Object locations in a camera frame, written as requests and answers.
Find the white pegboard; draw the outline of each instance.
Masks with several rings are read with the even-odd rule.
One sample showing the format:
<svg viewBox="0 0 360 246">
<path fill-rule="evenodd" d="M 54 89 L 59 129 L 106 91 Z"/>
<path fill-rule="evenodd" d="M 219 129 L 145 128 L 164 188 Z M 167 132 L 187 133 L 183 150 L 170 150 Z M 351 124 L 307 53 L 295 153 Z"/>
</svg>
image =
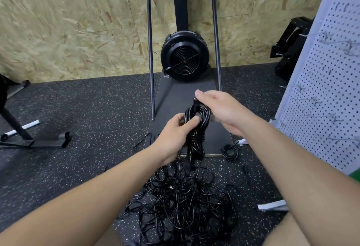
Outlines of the white pegboard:
<svg viewBox="0 0 360 246">
<path fill-rule="evenodd" d="M 360 0 L 322 0 L 276 127 L 345 174 L 360 167 Z"/>
</svg>

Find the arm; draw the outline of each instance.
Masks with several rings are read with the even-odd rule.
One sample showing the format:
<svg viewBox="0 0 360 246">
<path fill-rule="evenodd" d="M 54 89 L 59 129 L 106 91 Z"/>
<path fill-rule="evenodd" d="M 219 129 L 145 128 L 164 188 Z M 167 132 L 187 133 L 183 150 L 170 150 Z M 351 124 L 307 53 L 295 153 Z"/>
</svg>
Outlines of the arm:
<svg viewBox="0 0 360 246">
<path fill-rule="evenodd" d="M 233 134 L 245 137 L 314 246 L 358 245 L 360 184 L 313 156 L 227 93 L 196 98 Z"/>
<path fill-rule="evenodd" d="M 133 195 L 161 166 L 172 162 L 199 117 L 174 116 L 148 148 L 34 210 L 0 234 L 7 246 L 94 245 Z"/>
</svg>

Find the left hand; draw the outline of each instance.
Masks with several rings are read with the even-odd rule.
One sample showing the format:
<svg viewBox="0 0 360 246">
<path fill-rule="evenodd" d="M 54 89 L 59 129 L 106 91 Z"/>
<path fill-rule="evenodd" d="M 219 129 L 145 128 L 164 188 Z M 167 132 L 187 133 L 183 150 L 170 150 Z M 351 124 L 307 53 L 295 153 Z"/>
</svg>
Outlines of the left hand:
<svg viewBox="0 0 360 246">
<path fill-rule="evenodd" d="M 183 119 L 183 113 L 178 113 L 171 118 L 160 133 L 159 137 L 151 145 L 153 148 L 156 148 L 163 157 L 161 166 L 168 165 L 175 159 L 179 150 L 183 147 L 186 141 L 186 135 L 200 122 L 199 116 L 194 116 L 186 124 L 181 123 Z"/>
</svg>

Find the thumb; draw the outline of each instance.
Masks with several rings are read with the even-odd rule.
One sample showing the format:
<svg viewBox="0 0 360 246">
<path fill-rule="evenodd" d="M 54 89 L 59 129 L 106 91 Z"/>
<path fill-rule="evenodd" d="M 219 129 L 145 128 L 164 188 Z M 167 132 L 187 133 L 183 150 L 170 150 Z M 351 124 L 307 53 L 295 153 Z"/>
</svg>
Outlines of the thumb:
<svg viewBox="0 0 360 246">
<path fill-rule="evenodd" d="M 203 93 L 201 90 L 195 91 L 195 97 L 209 108 L 213 108 L 216 105 L 216 99 L 206 93 Z"/>
<path fill-rule="evenodd" d="M 181 128 L 188 134 L 192 129 L 194 129 L 200 122 L 199 116 L 194 116 L 187 123 L 181 126 Z"/>
</svg>

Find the ski erg machine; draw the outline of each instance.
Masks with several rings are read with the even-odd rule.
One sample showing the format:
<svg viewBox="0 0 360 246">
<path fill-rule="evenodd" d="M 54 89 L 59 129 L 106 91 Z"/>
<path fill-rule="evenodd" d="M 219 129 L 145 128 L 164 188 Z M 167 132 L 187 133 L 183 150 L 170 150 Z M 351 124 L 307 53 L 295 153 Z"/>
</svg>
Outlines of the ski erg machine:
<svg viewBox="0 0 360 246">
<path fill-rule="evenodd" d="M 218 19 L 216 0 L 212 2 L 214 39 L 218 90 L 221 91 L 220 52 L 218 41 Z M 160 58 L 163 76 L 155 98 L 151 0 L 148 5 L 149 68 L 151 93 L 151 122 L 148 147 L 161 133 L 167 121 L 193 103 L 196 89 L 215 90 L 215 82 L 209 66 L 209 50 L 199 33 L 189 30 L 187 0 L 174 0 L 177 32 L 165 38 Z M 204 150 L 206 155 L 220 155 L 226 144 L 232 144 L 229 132 L 218 122 L 210 122 L 205 132 Z"/>
</svg>

